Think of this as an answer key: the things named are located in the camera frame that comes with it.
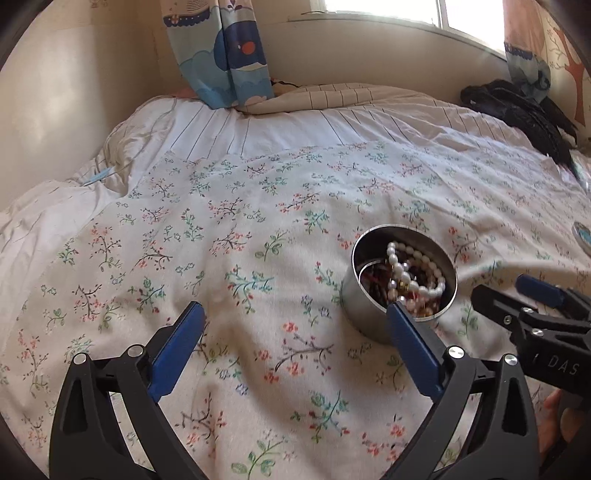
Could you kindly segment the person's right hand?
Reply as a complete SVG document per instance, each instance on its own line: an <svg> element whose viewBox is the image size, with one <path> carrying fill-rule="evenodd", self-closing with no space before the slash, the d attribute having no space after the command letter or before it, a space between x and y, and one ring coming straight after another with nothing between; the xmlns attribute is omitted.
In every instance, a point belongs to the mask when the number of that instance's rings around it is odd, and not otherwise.
<svg viewBox="0 0 591 480"><path fill-rule="evenodd" d="M562 391L552 392L543 402L543 418L538 427L539 451L544 458L559 438L570 443L585 421L585 413L566 408L559 413Z"/></svg>

